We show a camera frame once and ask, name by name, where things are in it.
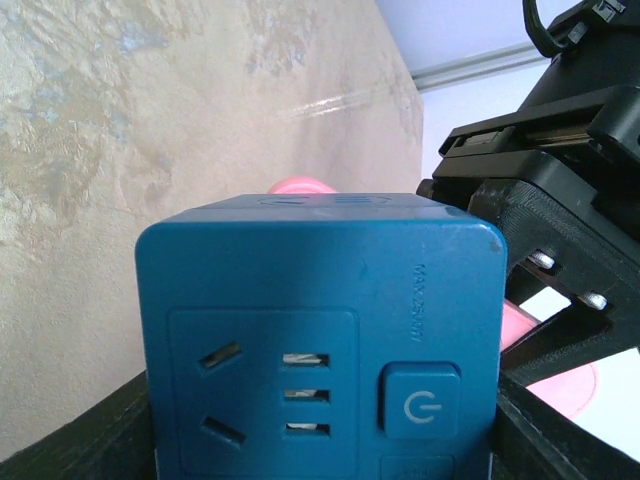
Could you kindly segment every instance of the beige tabletop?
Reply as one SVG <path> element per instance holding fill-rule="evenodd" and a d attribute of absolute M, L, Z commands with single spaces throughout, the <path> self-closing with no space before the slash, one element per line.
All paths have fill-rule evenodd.
<path fill-rule="evenodd" d="M 144 369 L 133 245 L 293 174 L 415 191 L 373 0 L 0 2 L 0 459 Z"/>

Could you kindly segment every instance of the blue power strip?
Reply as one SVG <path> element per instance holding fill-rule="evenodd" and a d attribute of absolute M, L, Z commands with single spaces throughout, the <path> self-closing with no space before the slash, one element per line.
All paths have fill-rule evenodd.
<path fill-rule="evenodd" d="M 162 480 L 487 479 L 506 247 L 409 194 L 245 195 L 136 248 Z"/>

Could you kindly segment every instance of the blue box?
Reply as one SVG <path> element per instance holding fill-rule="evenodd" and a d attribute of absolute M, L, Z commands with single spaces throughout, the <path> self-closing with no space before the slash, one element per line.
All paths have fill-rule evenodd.
<path fill-rule="evenodd" d="M 506 247 L 409 194 L 244 195 L 136 247 L 161 479 L 489 477 Z"/>

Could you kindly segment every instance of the black cable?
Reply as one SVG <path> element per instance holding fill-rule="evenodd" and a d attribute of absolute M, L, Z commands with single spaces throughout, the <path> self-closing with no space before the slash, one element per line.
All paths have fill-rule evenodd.
<path fill-rule="evenodd" d="M 553 58 L 569 49 L 566 42 L 561 43 L 549 33 L 540 20 L 536 0 L 522 0 L 524 26 L 529 38 L 543 57 Z"/>

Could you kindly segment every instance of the pink object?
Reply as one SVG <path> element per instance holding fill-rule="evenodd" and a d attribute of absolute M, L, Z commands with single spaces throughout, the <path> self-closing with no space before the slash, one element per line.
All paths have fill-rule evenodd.
<path fill-rule="evenodd" d="M 311 177 L 292 177 L 276 183 L 272 194 L 337 193 L 330 186 Z M 537 325 L 537 320 L 510 302 L 504 304 L 500 350 L 522 337 Z M 529 391 L 568 418 L 582 412 L 593 399 L 598 384 L 595 365 L 584 365 L 529 386 Z"/>

